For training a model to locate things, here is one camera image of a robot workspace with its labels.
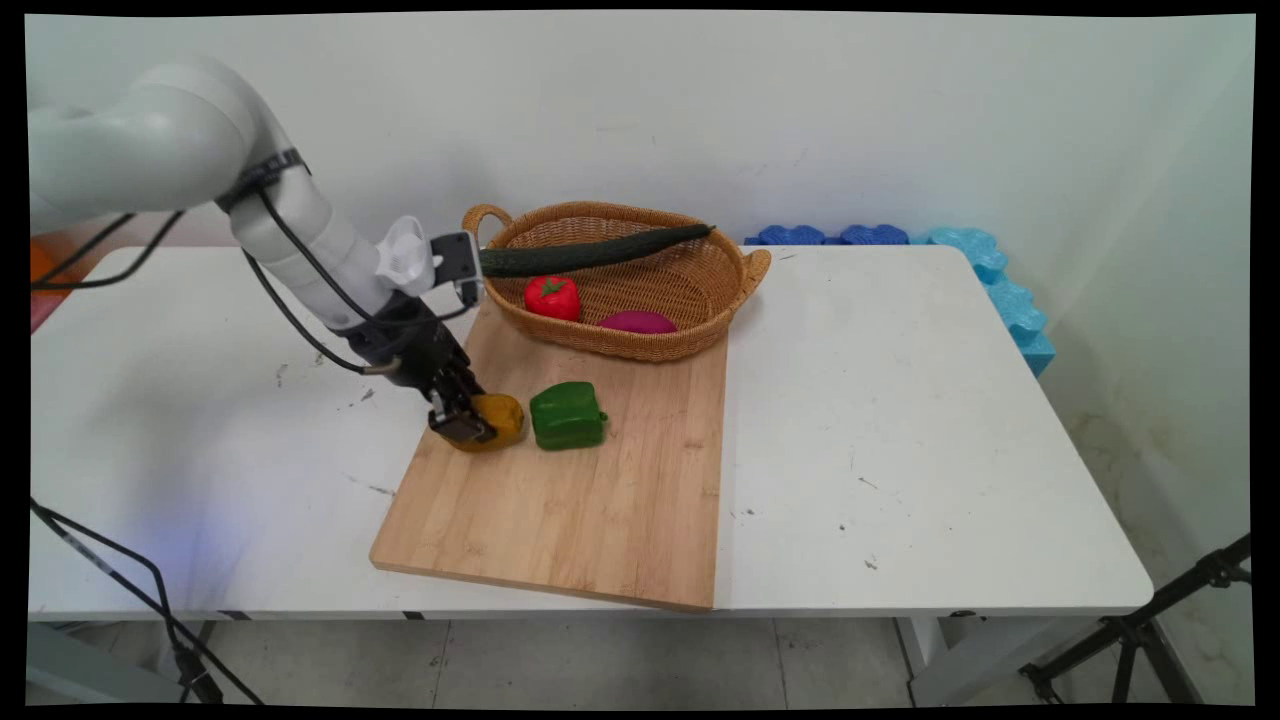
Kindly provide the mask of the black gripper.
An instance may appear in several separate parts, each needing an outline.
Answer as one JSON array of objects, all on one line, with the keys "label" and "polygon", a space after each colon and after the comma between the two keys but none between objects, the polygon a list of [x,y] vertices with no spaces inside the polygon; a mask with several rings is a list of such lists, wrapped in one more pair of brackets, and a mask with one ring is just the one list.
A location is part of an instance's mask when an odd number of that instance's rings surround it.
[{"label": "black gripper", "polygon": [[346,341],[371,365],[399,359],[399,369],[389,374],[389,382],[416,389],[429,400],[429,429],[453,445],[493,441],[497,429],[472,400],[486,391],[444,322],[421,299],[390,299],[374,318],[374,323],[347,328]]}]

